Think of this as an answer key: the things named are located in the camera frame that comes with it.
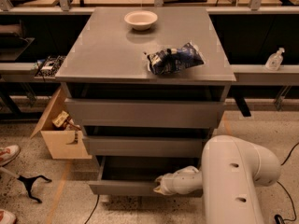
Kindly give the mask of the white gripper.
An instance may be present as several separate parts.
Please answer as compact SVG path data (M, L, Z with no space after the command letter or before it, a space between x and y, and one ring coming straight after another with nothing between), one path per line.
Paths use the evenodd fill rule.
M188 166L173 174L160 175L154 182L160 183L160 186L153 189L158 194L185 195L200 189L200 171L193 166Z

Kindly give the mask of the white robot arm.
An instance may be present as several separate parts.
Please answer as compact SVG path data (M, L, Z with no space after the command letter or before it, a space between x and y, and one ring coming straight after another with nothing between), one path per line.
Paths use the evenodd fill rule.
M199 169L188 166L156 178L163 195L203 191L206 224L264 224L255 188L278 181L281 167L269 149L230 135L207 141Z

